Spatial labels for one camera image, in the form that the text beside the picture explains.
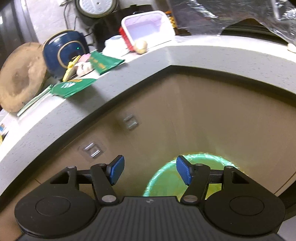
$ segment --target metal screw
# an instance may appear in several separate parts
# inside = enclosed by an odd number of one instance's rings
[[[185,197],[183,197],[183,200],[185,202],[196,202],[198,200],[197,196],[194,196],[194,195],[186,195]]]
[[[111,202],[116,201],[116,197],[113,196],[113,195],[105,195],[105,196],[102,197],[102,201],[111,203]]]

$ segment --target wooden cutting board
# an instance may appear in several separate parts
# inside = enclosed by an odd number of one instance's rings
[[[17,112],[36,96],[46,80],[42,45],[25,43],[5,61],[0,71],[0,105]]]

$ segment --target plastic bag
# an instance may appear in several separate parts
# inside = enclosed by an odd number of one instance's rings
[[[253,18],[269,31],[296,45],[296,8],[288,0],[169,0],[178,28],[192,35],[220,35]]]

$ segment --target green paper bag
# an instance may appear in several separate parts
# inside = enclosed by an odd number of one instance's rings
[[[50,91],[53,95],[68,98],[90,86],[96,79],[77,79],[56,84]]]
[[[108,72],[110,69],[118,66],[122,62],[124,62],[123,59],[117,59],[105,56],[97,51],[94,51],[91,53],[91,56],[89,58],[89,61],[93,68],[99,73],[103,74]]]

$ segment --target navy blue rice cooker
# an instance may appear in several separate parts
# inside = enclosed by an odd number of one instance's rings
[[[72,58],[89,53],[82,33],[65,30],[48,39],[43,45],[43,57],[53,77],[62,79]]]

